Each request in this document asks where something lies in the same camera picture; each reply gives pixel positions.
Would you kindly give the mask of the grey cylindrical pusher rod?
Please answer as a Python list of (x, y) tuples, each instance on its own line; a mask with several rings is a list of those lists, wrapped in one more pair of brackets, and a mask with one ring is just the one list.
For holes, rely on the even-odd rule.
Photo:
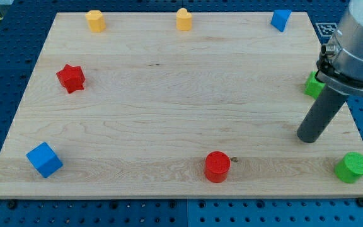
[(348, 95), (325, 86), (297, 130), (298, 138), (314, 143), (347, 101)]

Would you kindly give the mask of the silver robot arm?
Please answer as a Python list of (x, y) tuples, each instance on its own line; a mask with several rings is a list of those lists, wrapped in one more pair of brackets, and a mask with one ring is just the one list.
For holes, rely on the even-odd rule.
[(297, 130), (306, 143), (319, 138), (349, 96), (363, 97), (363, 0), (349, 2), (316, 65), (325, 86)]

